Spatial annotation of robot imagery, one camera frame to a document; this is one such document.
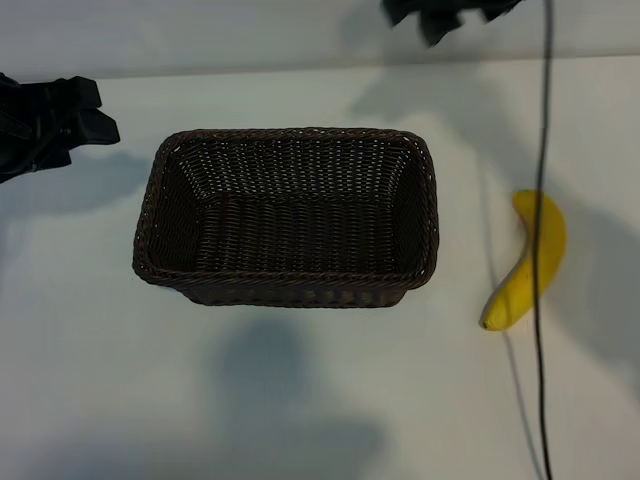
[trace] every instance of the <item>white tabletop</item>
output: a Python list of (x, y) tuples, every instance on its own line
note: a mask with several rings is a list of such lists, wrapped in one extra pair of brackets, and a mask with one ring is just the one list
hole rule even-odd
[[(531, 317), (478, 326), (523, 233), (539, 62), (99, 82), (122, 142), (0, 186), (0, 474), (531, 479)], [(640, 478), (640, 58), (556, 63), (544, 298), (556, 479)], [(410, 130), (438, 181), (436, 274), (391, 309), (202, 307), (139, 280), (155, 150), (194, 128)]]

